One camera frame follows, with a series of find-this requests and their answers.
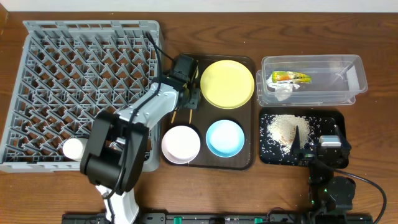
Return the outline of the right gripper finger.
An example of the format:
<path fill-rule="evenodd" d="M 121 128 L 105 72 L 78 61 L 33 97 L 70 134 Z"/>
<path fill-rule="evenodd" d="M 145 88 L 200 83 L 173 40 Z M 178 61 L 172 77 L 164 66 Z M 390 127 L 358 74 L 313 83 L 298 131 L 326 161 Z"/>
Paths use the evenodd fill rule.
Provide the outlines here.
<path fill-rule="evenodd" d="M 300 133 L 299 133 L 299 127 L 296 126 L 295 128 L 295 136 L 294 140 L 292 143 L 292 151 L 299 151 L 300 150 Z"/>
<path fill-rule="evenodd" d="M 341 145 L 344 145 L 346 139 L 345 139 L 345 137 L 343 136 L 343 133 L 341 132 L 341 130 L 340 130 L 340 128 L 339 128 L 338 125 L 335 125 L 335 135 L 338 136 L 338 139 L 339 139 L 339 141 L 340 141 L 340 144 L 341 144 Z"/>

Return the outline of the rice and food scraps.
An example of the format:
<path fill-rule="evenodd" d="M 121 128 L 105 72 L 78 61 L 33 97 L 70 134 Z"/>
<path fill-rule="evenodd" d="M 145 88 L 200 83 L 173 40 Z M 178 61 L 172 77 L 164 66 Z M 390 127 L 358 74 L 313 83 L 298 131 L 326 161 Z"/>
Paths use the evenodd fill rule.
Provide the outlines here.
<path fill-rule="evenodd" d="M 300 147 L 309 148 L 322 135 L 334 135 L 333 118 L 298 116 L 292 114 L 261 114 L 259 117 L 259 152 L 265 164 L 297 166 L 298 160 L 290 154 L 299 127 Z"/>

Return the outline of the wooden chopstick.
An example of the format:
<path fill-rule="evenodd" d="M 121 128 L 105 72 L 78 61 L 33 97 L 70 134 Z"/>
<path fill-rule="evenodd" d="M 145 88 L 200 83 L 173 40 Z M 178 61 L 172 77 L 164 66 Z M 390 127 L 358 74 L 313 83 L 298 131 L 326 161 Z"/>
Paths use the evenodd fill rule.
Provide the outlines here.
<path fill-rule="evenodd" d="M 198 77 L 198 67 L 195 70 L 194 76 L 193 76 L 193 81 L 192 81 L 192 87 L 191 87 L 191 97 L 190 97 L 190 104 L 193 106 L 196 100 L 196 94 L 197 94 L 197 77 Z M 190 109 L 190 116 L 189 116 L 189 124 L 192 122 L 192 115 L 193 115 L 193 108 Z"/>
<path fill-rule="evenodd" d="M 171 123 L 171 124 L 173 124 L 173 123 L 174 123 L 174 120 L 175 120 L 175 117 L 176 117 L 177 111 L 178 111 L 178 108 L 174 109 L 174 112 L 173 112 L 173 114 L 172 114 L 172 119 L 170 120 L 170 123 Z"/>

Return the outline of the light blue bowl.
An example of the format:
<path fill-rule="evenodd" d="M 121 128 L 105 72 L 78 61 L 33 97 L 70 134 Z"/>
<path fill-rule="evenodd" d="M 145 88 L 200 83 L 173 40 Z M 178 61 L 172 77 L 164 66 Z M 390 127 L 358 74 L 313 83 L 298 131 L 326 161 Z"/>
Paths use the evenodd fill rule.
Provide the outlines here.
<path fill-rule="evenodd" d="M 214 122 L 208 128 L 205 140 L 208 149 L 214 155 L 229 158 L 243 149 L 245 135 L 238 123 L 223 119 Z"/>

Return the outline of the white paper napkin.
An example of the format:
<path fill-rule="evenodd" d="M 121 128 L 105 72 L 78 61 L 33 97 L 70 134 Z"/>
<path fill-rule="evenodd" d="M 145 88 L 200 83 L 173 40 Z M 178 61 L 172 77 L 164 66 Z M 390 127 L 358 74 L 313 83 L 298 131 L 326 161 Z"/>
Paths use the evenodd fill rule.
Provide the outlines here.
<path fill-rule="evenodd" d="M 274 95 L 279 101 L 288 99 L 294 90 L 300 88 L 299 84 L 294 83 L 274 83 L 271 77 L 266 80 L 266 84 L 274 90 Z"/>

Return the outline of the green orange snack wrapper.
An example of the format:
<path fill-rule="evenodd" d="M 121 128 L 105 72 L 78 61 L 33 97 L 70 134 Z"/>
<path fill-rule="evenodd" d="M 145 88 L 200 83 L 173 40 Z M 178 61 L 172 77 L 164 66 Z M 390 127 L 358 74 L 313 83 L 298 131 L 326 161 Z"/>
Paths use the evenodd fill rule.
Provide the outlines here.
<path fill-rule="evenodd" d="M 300 72 L 274 71 L 271 79 L 273 83 L 311 83 L 312 77 Z"/>

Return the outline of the white plastic cup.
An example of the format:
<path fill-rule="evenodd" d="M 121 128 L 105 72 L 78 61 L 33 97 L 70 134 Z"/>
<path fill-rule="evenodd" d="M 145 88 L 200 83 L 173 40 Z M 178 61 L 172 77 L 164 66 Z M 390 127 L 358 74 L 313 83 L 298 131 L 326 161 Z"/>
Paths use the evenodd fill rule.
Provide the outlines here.
<path fill-rule="evenodd" d="M 80 162 L 87 142 L 85 138 L 70 138 L 64 142 L 62 151 L 67 158 Z"/>

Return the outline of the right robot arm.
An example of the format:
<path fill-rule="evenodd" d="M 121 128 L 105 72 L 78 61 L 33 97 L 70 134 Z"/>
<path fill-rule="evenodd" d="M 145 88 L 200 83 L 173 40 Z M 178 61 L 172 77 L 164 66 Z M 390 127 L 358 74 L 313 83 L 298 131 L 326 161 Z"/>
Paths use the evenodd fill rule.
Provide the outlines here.
<path fill-rule="evenodd" d="M 299 128 L 294 129 L 291 154 L 300 166 L 309 168 L 308 196 L 312 203 L 310 211 L 297 215 L 294 223 L 347 223 L 346 212 L 353 209 L 355 181 L 336 176 L 348 165 L 351 150 L 338 126 L 334 135 L 320 136 L 316 145 L 309 149 L 300 146 Z"/>

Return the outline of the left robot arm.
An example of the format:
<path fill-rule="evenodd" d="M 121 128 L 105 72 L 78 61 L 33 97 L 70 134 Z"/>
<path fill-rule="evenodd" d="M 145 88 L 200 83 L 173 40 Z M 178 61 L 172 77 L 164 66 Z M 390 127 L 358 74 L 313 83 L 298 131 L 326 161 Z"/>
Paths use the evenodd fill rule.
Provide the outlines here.
<path fill-rule="evenodd" d="M 199 62 L 181 54 L 149 91 L 117 113 L 102 111 L 93 121 L 80 162 L 80 172 L 95 185 L 106 205 L 103 223 L 134 223 L 139 207 L 133 188 L 143 169 L 150 130 L 170 112 L 196 109 Z"/>

